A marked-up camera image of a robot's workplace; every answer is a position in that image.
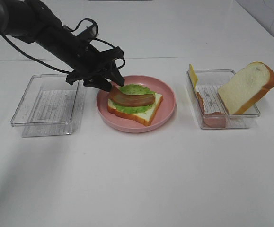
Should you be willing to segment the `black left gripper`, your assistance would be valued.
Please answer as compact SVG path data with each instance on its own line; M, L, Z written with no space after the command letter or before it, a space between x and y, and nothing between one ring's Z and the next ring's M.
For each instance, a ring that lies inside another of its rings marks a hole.
M119 86L124 85L124 78L119 72L115 61L124 59L124 52L120 47L98 51L91 44L80 41L65 45L65 54L68 65L74 71L69 73L66 82L73 84L77 80L83 80L83 86L94 87L110 92L111 80Z

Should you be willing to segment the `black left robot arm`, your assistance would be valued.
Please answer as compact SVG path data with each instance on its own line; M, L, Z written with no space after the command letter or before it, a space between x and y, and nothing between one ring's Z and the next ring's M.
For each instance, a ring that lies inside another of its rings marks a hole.
M14 49L27 58L55 71L66 73L66 82L73 85L82 80L86 87L94 87L109 92L111 81L124 85L124 78L116 65L117 59L124 59L120 47L99 51L91 45L97 40L98 25L92 23L78 35L64 25L55 14L40 0L0 0L0 35ZM52 55L72 68L65 71L53 67L28 55L9 40L9 36L27 44L37 43Z

